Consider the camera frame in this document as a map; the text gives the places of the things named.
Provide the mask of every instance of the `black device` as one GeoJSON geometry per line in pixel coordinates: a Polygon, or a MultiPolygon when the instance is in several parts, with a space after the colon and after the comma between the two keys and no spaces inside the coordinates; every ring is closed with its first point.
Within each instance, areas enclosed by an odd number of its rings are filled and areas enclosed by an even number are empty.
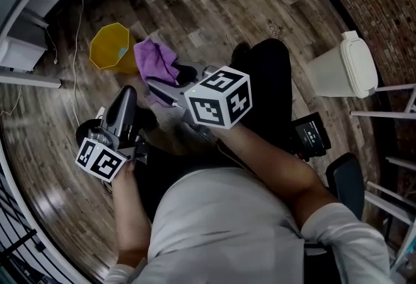
{"type": "Polygon", "coordinates": [[[291,123],[292,153],[309,161],[311,157],[326,155],[331,142],[319,113],[313,113],[291,123]]]}

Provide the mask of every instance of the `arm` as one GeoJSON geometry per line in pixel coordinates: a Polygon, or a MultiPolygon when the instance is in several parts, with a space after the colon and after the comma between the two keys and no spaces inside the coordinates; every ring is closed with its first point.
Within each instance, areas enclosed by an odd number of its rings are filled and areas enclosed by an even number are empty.
{"type": "Polygon", "coordinates": [[[338,202],[309,165],[243,125],[213,133],[287,204],[300,227],[319,208],[338,202]]]}
{"type": "Polygon", "coordinates": [[[117,264],[133,268],[148,254],[151,231],[138,193],[134,171],[135,161],[127,162],[112,180],[118,245],[117,264]]]}

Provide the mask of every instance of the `knee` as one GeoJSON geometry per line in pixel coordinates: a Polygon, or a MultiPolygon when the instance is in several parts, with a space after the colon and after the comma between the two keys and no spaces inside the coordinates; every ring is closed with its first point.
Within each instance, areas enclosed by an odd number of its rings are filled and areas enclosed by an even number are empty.
{"type": "Polygon", "coordinates": [[[255,50],[268,51],[270,53],[279,54],[279,55],[289,55],[289,51],[285,44],[278,39],[269,38],[263,40],[253,47],[255,50]]]}

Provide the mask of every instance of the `yellow bucket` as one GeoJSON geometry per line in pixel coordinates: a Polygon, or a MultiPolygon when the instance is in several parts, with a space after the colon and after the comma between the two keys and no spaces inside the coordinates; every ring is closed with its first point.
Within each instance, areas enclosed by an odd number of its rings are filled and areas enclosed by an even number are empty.
{"type": "Polygon", "coordinates": [[[138,73],[130,31],[120,23],[102,27],[91,41],[90,60],[100,70],[138,73]]]}

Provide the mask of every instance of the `gray t-shirt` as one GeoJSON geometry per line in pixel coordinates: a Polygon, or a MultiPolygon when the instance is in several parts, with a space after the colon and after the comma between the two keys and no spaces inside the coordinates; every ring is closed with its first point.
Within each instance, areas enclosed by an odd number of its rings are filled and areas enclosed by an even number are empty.
{"type": "Polygon", "coordinates": [[[240,168],[188,174],[163,196],[148,263],[110,269],[117,283],[303,283],[304,242],[332,245],[343,283],[390,283],[383,237],[344,205],[316,211],[298,230],[286,208],[240,168]]]}

